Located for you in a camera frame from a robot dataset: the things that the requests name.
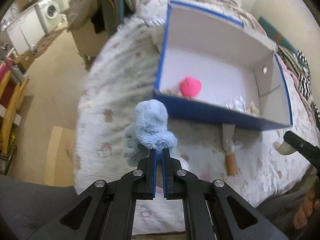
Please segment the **light blue plush toy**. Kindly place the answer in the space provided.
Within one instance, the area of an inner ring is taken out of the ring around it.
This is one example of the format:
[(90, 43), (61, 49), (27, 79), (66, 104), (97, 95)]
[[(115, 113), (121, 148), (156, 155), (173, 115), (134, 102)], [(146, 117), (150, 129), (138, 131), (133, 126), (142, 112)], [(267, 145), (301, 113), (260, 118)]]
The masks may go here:
[(140, 102), (134, 116), (134, 122), (124, 130), (123, 156), (129, 166), (137, 166), (140, 159), (149, 156), (149, 150), (160, 154), (165, 148), (177, 146), (177, 138), (168, 130), (168, 113), (163, 103), (155, 99)]

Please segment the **pink fluffy ball toy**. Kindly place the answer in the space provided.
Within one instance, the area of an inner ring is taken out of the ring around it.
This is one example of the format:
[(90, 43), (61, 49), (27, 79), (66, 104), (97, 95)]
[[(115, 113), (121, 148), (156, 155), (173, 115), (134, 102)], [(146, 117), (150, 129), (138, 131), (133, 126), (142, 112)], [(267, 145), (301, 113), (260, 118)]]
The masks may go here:
[(185, 77), (184, 80), (180, 82), (180, 93), (184, 97), (196, 97), (200, 93), (201, 88), (201, 82), (193, 77)]

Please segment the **clear plastic bag with label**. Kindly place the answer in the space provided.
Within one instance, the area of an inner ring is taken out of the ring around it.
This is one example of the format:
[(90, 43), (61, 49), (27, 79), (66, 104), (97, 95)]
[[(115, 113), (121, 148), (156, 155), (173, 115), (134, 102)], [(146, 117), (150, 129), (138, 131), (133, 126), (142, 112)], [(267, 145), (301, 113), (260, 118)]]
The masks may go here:
[(244, 112), (246, 110), (245, 101), (241, 96), (235, 96), (226, 102), (226, 107), (233, 111)]

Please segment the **person's bare foot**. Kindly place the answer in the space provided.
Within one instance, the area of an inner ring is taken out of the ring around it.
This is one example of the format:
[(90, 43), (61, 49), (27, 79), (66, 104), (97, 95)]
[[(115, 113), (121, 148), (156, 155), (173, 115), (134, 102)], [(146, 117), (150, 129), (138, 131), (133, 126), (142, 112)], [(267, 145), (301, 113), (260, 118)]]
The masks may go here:
[(318, 185), (314, 184), (309, 192), (305, 195), (304, 201), (299, 207), (299, 210), (294, 216), (293, 226), (299, 230), (307, 226), (308, 219), (314, 211), (319, 210), (319, 189)]

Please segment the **brown cardboard tube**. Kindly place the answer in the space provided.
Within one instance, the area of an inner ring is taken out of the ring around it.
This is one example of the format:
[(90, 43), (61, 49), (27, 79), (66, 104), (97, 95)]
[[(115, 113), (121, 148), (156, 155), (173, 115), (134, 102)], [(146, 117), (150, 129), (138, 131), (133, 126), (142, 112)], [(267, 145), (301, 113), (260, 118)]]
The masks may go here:
[(234, 153), (227, 153), (225, 156), (227, 172), (229, 176), (238, 175), (238, 166), (236, 163), (236, 157)]

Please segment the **white patterned bed blanket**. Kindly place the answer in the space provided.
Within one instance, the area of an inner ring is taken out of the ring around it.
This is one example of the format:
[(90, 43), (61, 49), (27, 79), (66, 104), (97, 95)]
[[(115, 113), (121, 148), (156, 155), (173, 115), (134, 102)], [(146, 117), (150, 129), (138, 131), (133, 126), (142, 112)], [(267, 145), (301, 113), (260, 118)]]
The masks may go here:
[[(106, 42), (88, 74), (81, 97), (74, 152), (74, 188), (82, 193), (98, 179), (114, 181), (135, 168), (123, 156), (124, 130), (133, 120), (135, 106), (152, 98), (163, 26), (146, 25), (164, 18), (168, 0), (125, 0), (133, 16)], [(218, 125), (169, 119), (178, 140), (174, 153), (187, 160), (200, 179), (222, 179), (258, 206), (299, 184), (310, 168), (300, 154), (280, 155), (273, 142), (283, 129), (254, 132), (237, 129), (243, 143), (236, 153), (237, 176), (227, 176)]]

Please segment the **cream scrunchie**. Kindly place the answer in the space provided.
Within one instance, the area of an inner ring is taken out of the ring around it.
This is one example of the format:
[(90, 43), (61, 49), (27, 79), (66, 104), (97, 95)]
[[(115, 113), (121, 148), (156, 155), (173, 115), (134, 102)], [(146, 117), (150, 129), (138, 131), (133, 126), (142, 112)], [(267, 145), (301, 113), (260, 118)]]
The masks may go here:
[(252, 101), (246, 109), (246, 112), (253, 115), (260, 115), (259, 109), (255, 106), (255, 103)]

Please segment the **striped knitted cloth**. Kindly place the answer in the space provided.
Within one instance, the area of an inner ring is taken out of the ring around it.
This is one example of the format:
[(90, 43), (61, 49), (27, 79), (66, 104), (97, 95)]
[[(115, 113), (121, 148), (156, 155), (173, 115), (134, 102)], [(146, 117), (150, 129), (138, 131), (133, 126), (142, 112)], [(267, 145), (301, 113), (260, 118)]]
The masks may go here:
[(309, 69), (298, 62), (298, 57), (295, 53), (283, 46), (277, 46), (276, 53), (293, 76), (295, 88), (306, 107), (308, 115), (313, 118), (316, 127), (319, 129), (319, 109), (313, 98)]

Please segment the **white box with blue edges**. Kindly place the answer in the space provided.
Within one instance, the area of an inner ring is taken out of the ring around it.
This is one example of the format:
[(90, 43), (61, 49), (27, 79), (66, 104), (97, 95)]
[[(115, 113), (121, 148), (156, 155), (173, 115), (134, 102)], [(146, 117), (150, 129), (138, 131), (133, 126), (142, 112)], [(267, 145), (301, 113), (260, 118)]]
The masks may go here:
[[(185, 77), (202, 84), (194, 98), (180, 93)], [(231, 17), (185, 2), (168, 3), (153, 96), (173, 118), (254, 131), (293, 124), (276, 44)], [(235, 96), (244, 99), (246, 109), (253, 101), (260, 115), (228, 109), (226, 102)]]

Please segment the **teal headboard cushion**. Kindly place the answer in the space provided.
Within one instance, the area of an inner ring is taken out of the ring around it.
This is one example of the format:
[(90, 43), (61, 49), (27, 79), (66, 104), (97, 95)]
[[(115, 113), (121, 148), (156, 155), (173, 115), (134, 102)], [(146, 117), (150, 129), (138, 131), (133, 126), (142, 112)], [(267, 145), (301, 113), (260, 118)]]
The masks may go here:
[(308, 61), (302, 51), (295, 48), (292, 43), (274, 26), (272, 25), (267, 19), (263, 16), (260, 16), (258, 19), (258, 23), (263, 27), (264, 31), (266, 32), (267, 36), (276, 42), (277, 45), (280, 45), (292, 53), (294, 53), (298, 59), (299, 64), (302, 67), (309, 68)]

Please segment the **yellow wooden chair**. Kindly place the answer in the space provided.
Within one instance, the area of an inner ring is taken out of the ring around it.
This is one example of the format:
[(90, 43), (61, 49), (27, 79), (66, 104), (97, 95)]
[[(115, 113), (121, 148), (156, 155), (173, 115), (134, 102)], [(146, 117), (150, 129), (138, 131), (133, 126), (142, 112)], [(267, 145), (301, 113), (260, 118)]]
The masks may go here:
[(1, 155), (9, 155), (9, 139), (12, 125), (16, 117), (16, 112), (22, 102), (23, 94), (29, 84), (30, 79), (27, 77), (22, 82), (18, 82), (14, 88), (13, 94), (4, 109), (4, 116), (1, 123)]

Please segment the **brown cardboard box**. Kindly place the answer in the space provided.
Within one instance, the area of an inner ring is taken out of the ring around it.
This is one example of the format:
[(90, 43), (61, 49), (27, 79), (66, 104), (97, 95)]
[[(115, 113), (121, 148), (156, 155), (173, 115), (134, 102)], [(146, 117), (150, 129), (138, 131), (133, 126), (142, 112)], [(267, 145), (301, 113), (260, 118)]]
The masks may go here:
[(15, 58), (14, 62), (16, 65), (18, 65), (19, 70), (24, 74), (29, 69), (34, 59), (34, 54), (29, 49), (25, 51), (23, 54), (19, 55), (17, 58)]

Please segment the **white kitchen cabinet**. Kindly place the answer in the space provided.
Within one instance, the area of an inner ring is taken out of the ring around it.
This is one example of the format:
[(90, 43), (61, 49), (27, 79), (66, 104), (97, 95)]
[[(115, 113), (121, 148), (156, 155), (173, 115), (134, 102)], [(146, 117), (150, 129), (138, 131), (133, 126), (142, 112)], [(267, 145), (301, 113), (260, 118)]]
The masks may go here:
[(34, 49), (45, 36), (35, 7), (23, 12), (5, 30), (18, 55)]

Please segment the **white washing machine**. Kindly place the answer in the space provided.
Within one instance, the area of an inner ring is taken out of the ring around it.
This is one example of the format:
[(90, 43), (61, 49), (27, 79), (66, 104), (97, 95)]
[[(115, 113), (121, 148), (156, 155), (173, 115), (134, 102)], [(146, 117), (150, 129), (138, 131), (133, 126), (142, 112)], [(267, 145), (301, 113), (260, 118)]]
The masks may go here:
[(58, 0), (41, 0), (35, 9), (45, 34), (51, 33), (62, 21)]

